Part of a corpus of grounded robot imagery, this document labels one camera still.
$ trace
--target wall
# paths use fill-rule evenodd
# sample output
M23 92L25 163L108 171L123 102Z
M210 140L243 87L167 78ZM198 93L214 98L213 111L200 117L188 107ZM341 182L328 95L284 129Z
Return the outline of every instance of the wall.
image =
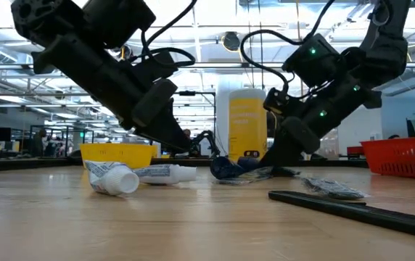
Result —
M21 112L17 108L6 108L7 114L0 113L0 127L30 130L31 125L43 125L44 116L34 112Z
M360 146L360 141L369 141L371 136L382 138L381 109L358 108L338 126L338 150L346 154L349 146Z
M385 138L394 134L407 138L406 118L415 119L415 97L383 99L382 133Z

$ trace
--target wooden table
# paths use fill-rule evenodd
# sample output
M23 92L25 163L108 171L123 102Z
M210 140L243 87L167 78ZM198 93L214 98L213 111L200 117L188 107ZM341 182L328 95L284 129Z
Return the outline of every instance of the wooden table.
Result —
M354 168L306 168L370 194L369 205L415 214L415 179ZM198 181L95 194L81 167L0 172L0 261L415 260L415 236L268 199L299 180L246 186Z

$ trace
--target toothpaste tube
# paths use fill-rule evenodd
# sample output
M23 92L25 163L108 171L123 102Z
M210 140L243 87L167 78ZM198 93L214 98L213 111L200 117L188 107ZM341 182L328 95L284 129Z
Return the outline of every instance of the toothpaste tube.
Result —
M142 183L151 185L174 185L179 182L195 181L195 167L181 167L179 165L152 165L133 170Z
M117 196L132 193L138 188L139 177L123 163L86 160L85 167L95 192Z

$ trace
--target ceiling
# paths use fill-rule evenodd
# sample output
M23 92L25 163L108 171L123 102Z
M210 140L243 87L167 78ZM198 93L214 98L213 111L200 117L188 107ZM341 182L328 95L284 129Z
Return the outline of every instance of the ceiling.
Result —
M42 47L33 45L19 36L14 29L10 12L10 0L0 0L0 65L7 59L16 63L31 63L29 55L32 51L41 51ZM86 0L75 0L77 5L83 6ZM172 20L189 3L189 0L165 1L146 0L157 20L148 31L147 37L159 30ZM238 52L227 50L223 46L223 37L226 32L235 32L241 39L243 35L259 28L275 30L288 38L297 40L310 31L319 12L326 1L304 0L299 1L299 23L295 1L287 0L199 0L193 12L190 12L166 33L155 40L151 47L177 47L184 49L203 63L240 63L241 55ZM342 51L351 46L358 46L366 33L369 24L366 19L371 11L370 4L358 4L360 1L337 1L324 16L318 33L325 36L333 47ZM353 22L347 22L348 16ZM415 62L415 6L409 11L404 30L404 36L410 44L410 58ZM296 49L294 46L270 35L256 36L247 45L247 53L255 61L275 62L278 66ZM141 51L139 33L135 33L127 42L134 54ZM183 57L173 55L175 60ZM219 76L225 74L241 74L245 88L280 88L281 80L270 73L250 69L208 68L198 67L180 70L170 79L178 86L179 91L215 92L218 87ZM306 91L299 78L290 83L289 92L300 95ZM406 73L392 83L379 87L388 96L415 96L415 67L410 67ZM57 92L66 93L66 96L52 96ZM106 128L117 128L112 113L102 108L89 96L74 96L74 93L84 91L73 81L60 72L46 76L31 75L22 70L0 70L0 93L3 94L48 94L50 96L21 96L15 98L0 98L0 105L29 104L32 110L41 113L47 119L61 120L110 120L105 128L95 128L97 131ZM213 129L213 95L197 94L195 96L174 96L174 115L178 117L182 128L190 128L193 133L204 129ZM58 113L69 116L61 117Z

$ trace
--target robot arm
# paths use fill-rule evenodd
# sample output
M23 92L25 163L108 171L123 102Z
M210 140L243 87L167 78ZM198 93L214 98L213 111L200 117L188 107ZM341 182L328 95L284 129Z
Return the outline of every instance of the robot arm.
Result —
M372 91L403 74L408 43L403 28L411 0L381 0L374 8L360 47L339 54L319 34L312 36L283 64L312 88L308 98L272 89L264 107L284 116L273 146L260 164L285 165L311 154L320 139L361 105L382 106L381 93Z
M177 86L166 78L177 68L167 66L174 63L169 52L159 50L155 59L133 66L106 51L155 21L143 0L90 0L83 9L72 0L16 0L11 8L17 32L45 48L32 53L35 73L59 69L111 110L123 128L189 150L190 140L172 113Z
M221 151L215 145L214 133L211 130L204 130L198 136L192 139L192 145L190 147L189 156L190 157L199 157L201 155L199 144L203 139L209 141L209 146L211 150L210 158L218 157L221 154Z

